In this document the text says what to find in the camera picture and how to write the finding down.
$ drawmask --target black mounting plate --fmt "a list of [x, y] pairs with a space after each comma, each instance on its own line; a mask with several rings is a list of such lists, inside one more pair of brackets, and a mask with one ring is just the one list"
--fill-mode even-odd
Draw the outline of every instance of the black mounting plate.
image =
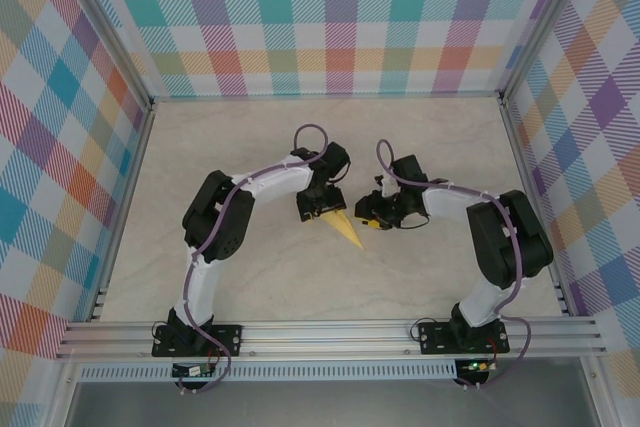
[[[242, 344], [241, 325], [212, 324], [205, 326], [204, 330], [224, 345], [231, 357], [240, 355], [240, 345]], [[212, 349], [214, 357], [218, 355], [218, 348], [212, 345], [211, 342], [202, 339], [202, 342], [191, 342], [189, 345], [185, 345], [175, 328], [170, 325], [159, 325], [155, 329], [151, 355], [153, 357], [207, 357], [209, 349]]]
[[493, 346], [487, 341], [489, 338], [496, 344], [498, 354], [509, 352], [509, 339], [502, 322], [497, 322], [496, 327], [487, 337], [478, 339], [468, 349], [460, 348], [449, 322], [420, 322], [418, 324], [418, 339], [420, 339], [420, 353], [422, 355], [493, 354]]

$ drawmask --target colorful plaid backdrop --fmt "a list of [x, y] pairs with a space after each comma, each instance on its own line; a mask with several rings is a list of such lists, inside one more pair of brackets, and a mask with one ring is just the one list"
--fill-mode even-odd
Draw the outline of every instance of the colorful plaid backdrop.
[[143, 111], [76, 0], [0, 0], [0, 425], [35, 424]]
[[560, 264], [640, 425], [640, 0], [570, 0], [514, 100]]
[[102, 1], [173, 97], [494, 91], [537, 15], [536, 0]]

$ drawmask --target marble floor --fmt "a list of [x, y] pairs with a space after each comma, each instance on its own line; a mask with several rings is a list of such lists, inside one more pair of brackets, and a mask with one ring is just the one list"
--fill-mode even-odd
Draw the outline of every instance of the marble floor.
[[[207, 174], [255, 171], [292, 149], [295, 129], [324, 126], [353, 165], [340, 187], [350, 207], [376, 186], [387, 138], [416, 154], [429, 178], [494, 193], [521, 188], [496, 101], [251, 100], [160, 104], [102, 311], [102, 321], [165, 319], [185, 271], [181, 220]], [[301, 144], [318, 148], [317, 133]], [[328, 224], [300, 223], [295, 196], [254, 211], [214, 300], [219, 320], [448, 317], [480, 272], [466, 224], [435, 219], [381, 232], [354, 223], [365, 250]], [[560, 315], [547, 270], [505, 313]]]

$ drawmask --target purple cable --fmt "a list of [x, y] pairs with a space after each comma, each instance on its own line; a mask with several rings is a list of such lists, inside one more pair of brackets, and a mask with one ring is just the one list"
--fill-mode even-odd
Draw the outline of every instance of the purple cable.
[[[238, 192], [238, 190], [240, 190], [240, 188], [247, 184], [249, 181], [251, 180], [255, 180], [258, 177], [261, 177], [265, 174], [268, 174], [270, 172], [274, 172], [276, 170], [282, 170], [282, 169], [287, 169], [289, 167], [302, 167], [304, 165], [308, 165], [311, 164], [313, 162], [315, 162], [316, 160], [319, 160], [320, 158], [322, 158], [322, 156], [324, 155], [324, 153], [327, 151], [327, 146], [329, 145], [329, 135], [327, 134], [327, 131], [324, 130], [322, 127], [320, 127], [317, 124], [304, 124], [301, 125], [300, 127], [298, 127], [298, 129], [296, 130], [294, 136], [293, 136], [293, 145], [294, 148], [298, 148], [298, 135], [300, 134], [300, 132], [302, 132], [304, 129], [306, 128], [314, 128], [316, 130], [319, 130], [320, 133], [322, 134], [323, 138], [324, 138], [324, 145], [322, 146], [322, 149], [318, 152], [317, 155], [315, 155], [314, 157], [310, 158], [309, 160], [302, 160], [300, 162], [294, 162], [292, 164], [276, 164], [276, 165], [271, 165], [269, 167], [266, 167], [262, 170], [258, 170], [257, 172], [254, 172], [253, 174], [250, 174], [248, 176], [246, 176], [244, 179], [242, 179], [240, 182], [238, 182], [229, 192], [229, 195], [227, 195], [227, 198], [225, 199], [224, 203], [222, 204], [222, 207], [220, 208], [220, 213], [218, 214], [218, 218], [216, 219], [216, 223], [213, 226], [213, 229], [211, 229], [211, 233], [209, 234], [209, 237], [207, 237], [207, 240], [204, 241], [204, 243], [200, 246], [200, 248], [198, 248], [198, 250], [196, 250], [193, 255], [191, 256], [191, 265], [189, 265], [189, 269], [187, 270], [187, 275], [185, 277], [184, 280], [184, 287], [182, 288], [182, 300], [184, 302], [184, 312], [187, 316], [187, 319], [189, 319], [189, 323], [191, 324], [191, 327], [194, 328], [194, 330], [196, 332], [198, 332], [200, 335], [202, 335], [205, 339], [207, 339], [209, 342], [211, 342], [212, 344], [214, 344], [216, 347], [218, 347], [219, 350], [222, 351], [222, 353], [225, 355], [225, 357], [227, 358], [227, 365], [224, 369], [224, 372], [222, 372], [222, 375], [220, 377], [218, 377], [216, 380], [211, 381], [209, 383], [207, 383], [204, 387], [198, 389], [198, 390], [191, 390], [190, 392], [192, 394], [196, 394], [196, 393], [201, 393], [201, 392], [206, 392], [207, 390], [211, 390], [213, 389], [216, 385], [218, 385], [220, 382], [222, 382], [222, 380], [229, 375], [229, 372], [231, 370], [231, 353], [229, 352], [229, 350], [227, 350], [227, 348], [220, 343], [217, 339], [214, 339], [213, 337], [211, 337], [209, 334], [207, 334], [204, 330], [202, 330], [200, 328], [200, 326], [196, 323], [195, 319], [193, 318], [193, 316], [191, 315], [191, 310], [189, 310], [189, 285], [191, 284], [191, 276], [193, 275], [193, 271], [195, 270], [196, 267], [196, 262], [198, 261], [198, 256], [204, 252], [207, 247], [209, 247], [209, 245], [211, 245], [211, 242], [213, 242], [213, 239], [215, 239], [216, 235], [218, 235], [218, 231], [220, 230], [220, 225], [222, 224], [222, 219], [224, 218], [225, 214], [227, 213], [227, 209], [229, 208], [229, 204], [231, 203], [231, 199], [233, 199], [233, 196], [236, 194], [236, 192]], [[183, 392], [186, 390], [185, 387], [182, 384], [182, 379], [178, 379], [178, 386], [183, 389]]]
[[[380, 147], [383, 144], [387, 146], [387, 149], [389, 150], [389, 155], [391, 156], [391, 161], [389, 162], [389, 165], [385, 164], [384, 160], [382, 159], [382, 153], [380, 152]], [[434, 184], [432, 182], [415, 182], [412, 180], [407, 180], [407, 179], [398, 177], [391, 170], [391, 167], [390, 167], [391, 163], [394, 160], [394, 154], [393, 154], [393, 147], [391, 147], [391, 144], [387, 139], [380, 139], [378, 141], [378, 144], [376, 145], [376, 155], [378, 157], [378, 162], [380, 162], [380, 165], [382, 165], [382, 168], [384, 169], [384, 171], [388, 175], [390, 175], [392, 178], [394, 178], [397, 182], [400, 182], [405, 185], [412, 185], [414, 187], [427, 187], [430, 189], [452, 190], [454, 192], [460, 192], [462, 194], [466, 194], [473, 197], [481, 197], [491, 202], [493, 205], [495, 205], [498, 211], [500, 212], [500, 215], [502, 215], [502, 218], [504, 219], [504, 223], [507, 227], [507, 230], [509, 231], [509, 237], [511, 238], [511, 245], [513, 246], [513, 252], [514, 252], [515, 261], [516, 261], [516, 282], [513, 288], [513, 292], [511, 292], [509, 297], [507, 297], [505, 300], [503, 300], [496, 306], [496, 308], [494, 309], [494, 312], [497, 316], [502, 317], [505, 320], [522, 323], [527, 329], [527, 338], [524, 342], [524, 346], [522, 347], [522, 350], [520, 351], [520, 355], [518, 355], [515, 362], [511, 364], [511, 367], [509, 367], [509, 369], [500, 377], [492, 379], [486, 382], [484, 385], [489, 386], [489, 385], [493, 385], [500, 382], [502, 379], [504, 379], [507, 376], [507, 374], [510, 374], [511, 372], [513, 372], [514, 367], [525, 356], [525, 354], [527, 353], [527, 350], [529, 349], [529, 344], [531, 344], [531, 324], [529, 324], [527, 320], [521, 317], [507, 317], [500, 314], [500, 310], [502, 310], [506, 305], [513, 302], [514, 299], [518, 296], [518, 292], [520, 292], [520, 287], [522, 286], [522, 272], [523, 272], [522, 252], [520, 251], [518, 236], [516, 234], [516, 229], [513, 226], [513, 223], [511, 222], [511, 218], [509, 217], [509, 213], [507, 212], [507, 209], [504, 208], [504, 206], [498, 201], [498, 199], [496, 199], [494, 196], [486, 192], [479, 192], [477, 190], [469, 189], [467, 187], [458, 187], [457, 185], [452, 185], [452, 184]]]

